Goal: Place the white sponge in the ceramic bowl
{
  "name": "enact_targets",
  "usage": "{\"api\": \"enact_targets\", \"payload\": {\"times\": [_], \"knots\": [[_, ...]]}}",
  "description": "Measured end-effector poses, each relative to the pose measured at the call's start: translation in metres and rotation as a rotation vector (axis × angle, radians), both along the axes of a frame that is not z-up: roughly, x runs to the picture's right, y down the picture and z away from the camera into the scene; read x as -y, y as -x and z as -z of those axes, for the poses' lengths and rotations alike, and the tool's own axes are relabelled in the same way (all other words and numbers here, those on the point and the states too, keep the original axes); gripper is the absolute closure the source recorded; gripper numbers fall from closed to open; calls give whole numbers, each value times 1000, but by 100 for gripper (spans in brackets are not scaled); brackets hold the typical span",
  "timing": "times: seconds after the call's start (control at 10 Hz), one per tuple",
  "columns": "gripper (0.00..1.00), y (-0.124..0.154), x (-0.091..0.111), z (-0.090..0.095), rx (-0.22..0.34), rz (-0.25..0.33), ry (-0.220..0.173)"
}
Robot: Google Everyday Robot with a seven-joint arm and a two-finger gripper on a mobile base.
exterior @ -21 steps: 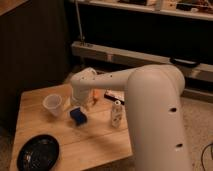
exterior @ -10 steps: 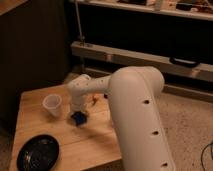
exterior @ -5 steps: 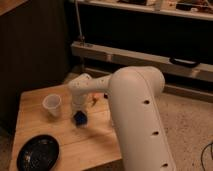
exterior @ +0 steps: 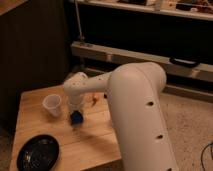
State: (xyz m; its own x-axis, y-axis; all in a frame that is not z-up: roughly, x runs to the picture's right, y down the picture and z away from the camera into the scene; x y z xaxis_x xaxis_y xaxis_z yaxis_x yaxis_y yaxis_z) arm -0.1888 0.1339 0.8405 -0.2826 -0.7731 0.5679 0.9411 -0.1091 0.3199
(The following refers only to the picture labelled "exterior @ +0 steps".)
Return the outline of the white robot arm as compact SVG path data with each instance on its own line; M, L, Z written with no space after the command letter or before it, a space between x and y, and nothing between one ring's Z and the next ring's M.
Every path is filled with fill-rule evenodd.
M125 171L179 171L159 102L165 85L163 68L144 62L91 78L79 72L63 88L73 111L82 108L84 94L107 94Z

